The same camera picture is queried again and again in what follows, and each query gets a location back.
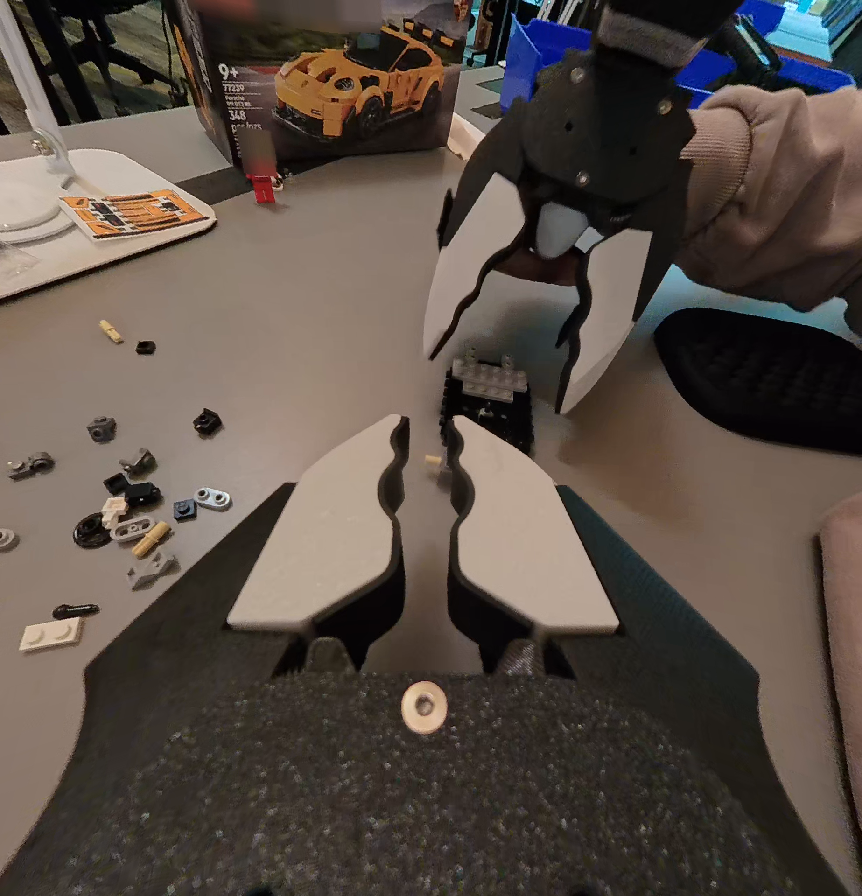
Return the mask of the orange sticker sheet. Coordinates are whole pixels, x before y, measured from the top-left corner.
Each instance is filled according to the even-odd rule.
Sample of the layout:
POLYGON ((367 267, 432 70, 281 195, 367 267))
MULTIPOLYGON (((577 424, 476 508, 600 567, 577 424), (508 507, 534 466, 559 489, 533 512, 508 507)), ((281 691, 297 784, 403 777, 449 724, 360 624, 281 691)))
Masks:
MULTIPOLYGON (((114 151, 69 151, 76 176, 58 196, 60 212, 41 227, 0 239, 40 260, 0 287, 0 300, 198 236, 216 224, 212 207, 143 165, 114 151)), ((0 161, 0 169, 48 185, 40 157, 0 161)))

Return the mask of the scattered small brick pieces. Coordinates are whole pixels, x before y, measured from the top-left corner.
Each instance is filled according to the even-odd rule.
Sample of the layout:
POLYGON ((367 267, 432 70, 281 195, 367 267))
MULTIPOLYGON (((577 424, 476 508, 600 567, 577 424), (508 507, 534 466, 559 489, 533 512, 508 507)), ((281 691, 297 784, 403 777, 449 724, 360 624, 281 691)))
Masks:
MULTIPOLYGON (((209 438, 223 427, 223 421, 217 412, 204 408, 195 417, 192 426, 199 437, 209 438)), ((109 442, 115 435, 115 419, 95 418, 89 423, 88 431, 94 442, 109 442)), ((171 533, 167 522, 155 521, 146 516, 127 519, 130 511, 150 508, 162 501, 160 489, 142 479, 155 464, 153 454, 147 449, 140 450, 132 459, 121 460, 122 473, 104 481, 109 494, 107 501, 99 511, 80 520, 71 534, 74 544, 86 550, 98 549, 108 544, 133 544, 131 557, 138 562, 126 573, 126 581, 133 590, 149 586, 176 562, 174 556, 160 547, 171 533)), ((49 472, 54 466, 55 460, 50 454, 29 455, 23 461, 8 465, 9 478, 12 481, 24 480, 49 472)), ((173 503, 173 520, 193 520, 201 507, 223 511, 231 503, 231 497, 225 491, 202 487, 195 491, 193 498, 173 503)), ((16 532, 0 528, 0 553, 11 550, 18 541, 16 532)), ((95 604, 61 604, 54 609, 52 621, 26 626, 21 636, 19 652, 42 652, 78 644, 83 619, 98 612, 99 607, 95 604)))

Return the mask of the black office chair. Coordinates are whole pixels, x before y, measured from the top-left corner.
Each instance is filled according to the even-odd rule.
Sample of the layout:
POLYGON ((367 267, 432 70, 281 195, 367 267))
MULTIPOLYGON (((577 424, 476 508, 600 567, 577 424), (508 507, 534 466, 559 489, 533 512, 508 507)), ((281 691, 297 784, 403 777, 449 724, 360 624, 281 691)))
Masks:
POLYGON ((94 93, 83 75, 85 65, 98 71, 113 110, 120 116, 132 112, 124 105, 113 68, 135 75, 143 87, 161 85, 167 89, 171 108, 189 105, 187 76, 178 68, 177 46, 171 34, 172 17, 167 2, 48 2, 24 1, 19 6, 27 15, 42 49, 31 51, 34 67, 47 91, 58 81, 70 105, 82 122, 102 118, 94 93), (158 69, 138 56, 120 48, 111 26, 111 19, 134 14, 144 7, 156 11, 160 37, 166 52, 166 63, 158 69))

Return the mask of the blue plastic bin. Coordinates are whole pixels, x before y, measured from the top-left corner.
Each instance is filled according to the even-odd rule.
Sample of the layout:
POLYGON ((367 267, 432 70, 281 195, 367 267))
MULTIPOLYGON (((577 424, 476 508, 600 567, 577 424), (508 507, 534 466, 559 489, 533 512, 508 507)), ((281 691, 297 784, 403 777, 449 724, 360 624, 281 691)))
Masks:
MULTIPOLYGON (((849 73, 779 55, 763 35, 764 30, 778 24, 778 16, 756 13, 754 7, 754 2, 743 4, 725 35, 699 51, 677 76, 678 84, 691 95, 691 108, 730 84, 749 84, 769 91, 798 88, 807 95, 855 85, 849 73)), ((509 39, 500 99, 503 112, 518 98, 531 99, 538 74, 559 63, 568 50, 589 50, 592 33, 542 19, 522 25, 513 18, 509 39)))

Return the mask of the black toy car box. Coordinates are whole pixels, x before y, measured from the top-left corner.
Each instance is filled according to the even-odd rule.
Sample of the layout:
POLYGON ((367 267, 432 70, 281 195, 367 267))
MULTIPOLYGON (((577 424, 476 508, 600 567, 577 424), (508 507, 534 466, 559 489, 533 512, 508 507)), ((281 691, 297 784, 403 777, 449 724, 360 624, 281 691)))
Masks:
POLYGON ((232 164, 446 146, 470 2, 166 2, 201 126, 232 164))

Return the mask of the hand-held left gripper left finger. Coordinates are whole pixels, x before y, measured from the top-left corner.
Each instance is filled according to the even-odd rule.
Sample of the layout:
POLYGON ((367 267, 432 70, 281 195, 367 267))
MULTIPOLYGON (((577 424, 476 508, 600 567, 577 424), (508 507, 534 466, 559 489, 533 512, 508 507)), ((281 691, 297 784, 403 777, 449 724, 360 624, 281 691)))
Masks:
POLYGON ((324 454, 294 485, 226 617, 232 630, 339 640, 356 668, 399 621, 409 419, 391 414, 324 454))

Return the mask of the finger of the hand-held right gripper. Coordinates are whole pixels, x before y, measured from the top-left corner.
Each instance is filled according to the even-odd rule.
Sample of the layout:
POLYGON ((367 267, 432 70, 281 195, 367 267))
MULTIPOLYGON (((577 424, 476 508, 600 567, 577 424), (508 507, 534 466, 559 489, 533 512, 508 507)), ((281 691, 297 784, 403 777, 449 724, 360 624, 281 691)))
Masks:
POLYGON ((562 370, 556 413, 570 412, 591 391, 629 335, 651 238, 648 230, 623 230, 587 253, 590 308, 571 352, 576 359, 562 370))
POLYGON ((486 275, 516 247, 526 226, 519 189, 493 174, 439 253, 425 307, 424 353, 432 360, 477 299, 486 275))

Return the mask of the clear plastic parts bag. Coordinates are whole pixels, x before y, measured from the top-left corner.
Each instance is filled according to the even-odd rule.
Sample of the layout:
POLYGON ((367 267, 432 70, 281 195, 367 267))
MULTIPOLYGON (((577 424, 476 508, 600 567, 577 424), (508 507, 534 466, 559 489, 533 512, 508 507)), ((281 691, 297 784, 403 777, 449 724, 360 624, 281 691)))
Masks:
POLYGON ((0 287, 39 263, 37 257, 0 239, 0 287))

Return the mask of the black brick chassis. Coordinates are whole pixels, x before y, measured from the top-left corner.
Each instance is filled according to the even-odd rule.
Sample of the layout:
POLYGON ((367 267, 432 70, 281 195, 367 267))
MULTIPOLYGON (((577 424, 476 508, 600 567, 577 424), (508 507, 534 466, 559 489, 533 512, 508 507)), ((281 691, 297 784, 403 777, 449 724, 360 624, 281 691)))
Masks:
POLYGON ((527 374, 512 356, 498 360, 469 347, 456 356, 446 372, 439 429, 447 445, 449 421, 463 416, 526 455, 535 442, 532 395, 527 374))

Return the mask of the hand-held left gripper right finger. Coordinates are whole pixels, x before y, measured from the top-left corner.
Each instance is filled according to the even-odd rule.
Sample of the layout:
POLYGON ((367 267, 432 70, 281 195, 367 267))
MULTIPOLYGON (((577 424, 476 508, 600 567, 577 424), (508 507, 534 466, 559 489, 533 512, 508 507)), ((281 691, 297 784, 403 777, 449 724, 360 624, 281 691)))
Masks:
POLYGON ((610 637, 620 621, 552 478, 466 416, 447 423, 449 619, 494 670, 511 644, 610 637))

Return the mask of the person's right forearm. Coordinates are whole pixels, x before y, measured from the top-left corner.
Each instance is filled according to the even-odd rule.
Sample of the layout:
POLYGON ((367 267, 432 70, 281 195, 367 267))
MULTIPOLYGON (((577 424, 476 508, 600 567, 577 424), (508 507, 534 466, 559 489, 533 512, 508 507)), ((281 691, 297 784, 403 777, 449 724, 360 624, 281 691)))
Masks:
POLYGON ((692 282, 809 312, 844 300, 862 337, 862 88, 722 88, 691 113, 681 247, 692 282))

